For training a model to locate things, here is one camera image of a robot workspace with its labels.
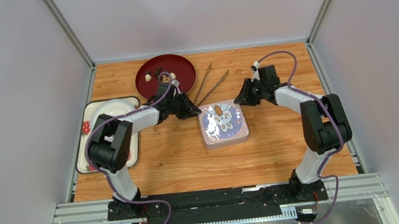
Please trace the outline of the silver square tin lid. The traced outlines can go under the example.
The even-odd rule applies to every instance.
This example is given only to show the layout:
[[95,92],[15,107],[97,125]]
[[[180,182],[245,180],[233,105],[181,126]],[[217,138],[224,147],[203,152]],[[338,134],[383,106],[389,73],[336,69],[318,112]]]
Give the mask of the silver square tin lid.
[[250,135],[239,104],[233,99],[200,106],[198,115],[203,141],[212,138],[230,138]]

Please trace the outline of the pink square chocolate tin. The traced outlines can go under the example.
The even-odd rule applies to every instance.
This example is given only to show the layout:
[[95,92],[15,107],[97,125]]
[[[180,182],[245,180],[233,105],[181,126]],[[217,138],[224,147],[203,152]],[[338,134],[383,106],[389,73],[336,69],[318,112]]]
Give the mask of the pink square chocolate tin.
[[207,150],[216,150],[226,147],[231,147],[233,145],[245,143],[248,141],[249,135],[235,137],[232,136],[230,138],[212,138],[204,141],[204,146]]

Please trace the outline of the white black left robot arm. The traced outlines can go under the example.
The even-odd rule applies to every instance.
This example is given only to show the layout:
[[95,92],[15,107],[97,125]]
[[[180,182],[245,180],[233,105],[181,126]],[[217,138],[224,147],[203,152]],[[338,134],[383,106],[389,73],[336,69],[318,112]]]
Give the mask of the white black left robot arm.
[[126,166],[132,136],[159,125],[170,115],[185,120],[200,113],[201,110],[176,84],[160,83],[156,94],[139,108],[115,117],[100,114],[86,142],[85,158],[106,177],[115,202],[147,204],[148,201],[140,199],[139,189]]

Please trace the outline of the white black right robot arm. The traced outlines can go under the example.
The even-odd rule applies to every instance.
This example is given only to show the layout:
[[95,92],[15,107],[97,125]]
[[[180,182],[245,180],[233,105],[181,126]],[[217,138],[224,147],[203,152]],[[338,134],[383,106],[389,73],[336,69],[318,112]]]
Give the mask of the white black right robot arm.
[[341,99],[337,94],[315,95],[288,82],[282,83],[271,65],[254,68],[254,75],[245,79],[234,103],[258,106],[264,100],[300,114],[308,147],[291,180],[301,187],[318,182],[331,156],[352,139]]

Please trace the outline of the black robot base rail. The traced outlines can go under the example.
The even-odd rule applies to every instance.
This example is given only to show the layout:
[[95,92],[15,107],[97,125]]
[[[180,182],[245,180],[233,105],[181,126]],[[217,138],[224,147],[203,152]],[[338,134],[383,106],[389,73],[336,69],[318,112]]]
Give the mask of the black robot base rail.
[[107,219],[136,219],[143,224],[206,224],[275,217],[285,204],[307,204],[312,211],[300,211],[299,221],[316,218],[316,206],[328,199],[322,181],[303,185],[297,180],[268,186],[223,188],[189,193],[159,194],[139,198],[135,204],[113,199]]

